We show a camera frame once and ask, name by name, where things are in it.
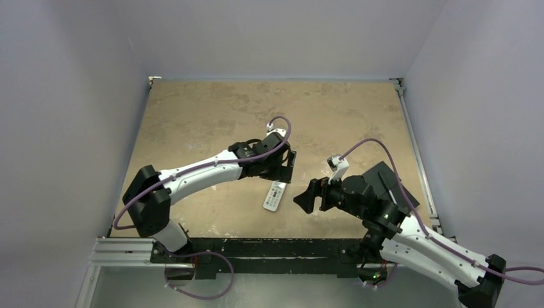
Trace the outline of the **black flat plate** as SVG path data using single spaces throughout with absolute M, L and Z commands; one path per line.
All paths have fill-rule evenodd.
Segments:
M 372 186 L 378 198 L 393 201 L 401 207 L 409 208 L 396 180 L 395 172 L 384 161 L 374 165 L 362 176 Z

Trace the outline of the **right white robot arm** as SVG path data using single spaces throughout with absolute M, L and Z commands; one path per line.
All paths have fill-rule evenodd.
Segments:
M 494 307 L 506 270 L 500 256 L 480 255 L 463 248 L 426 226 L 421 226 L 408 208 L 377 195 L 371 184 L 359 176 L 343 180 L 312 179 L 293 201 L 304 212 L 337 208 L 361 219 L 367 230 L 357 248 L 346 253 L 363 264 L 382 260 L 411 268 L 457 293 L 465 307 Z

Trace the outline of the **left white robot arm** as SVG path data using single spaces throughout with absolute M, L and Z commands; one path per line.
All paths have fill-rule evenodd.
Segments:
M 235 142 L 213 157 L 183 167 L 144 166 L 122 197 L 122 212 L 129 215 L 139 237 L 155 239 L 172 260 L 184 262 L 191 256 L 191 240 L 171 219 L 171 207 L 209 187 L 244 178 L 290 183 L 297 152 L 285 135 L 285 130 L 273 130 L 263 139 Z

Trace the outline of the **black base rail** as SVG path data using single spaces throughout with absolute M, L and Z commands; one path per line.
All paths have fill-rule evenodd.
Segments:
M 335 275 L 379 284 L 395 269 L 378 255 L 365 257 L 358 239 L 194 237 L 182 252 L 153 243 L 150 261 L 194 270 L 197 279 L 215 279 L 220 273 Z

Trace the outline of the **white remote control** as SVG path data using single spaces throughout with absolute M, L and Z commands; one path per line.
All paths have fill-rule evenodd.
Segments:
M 269 188 L 262 207 L 270 212 L 276 212 L 286 187 L 286 183 L 274 181 Z

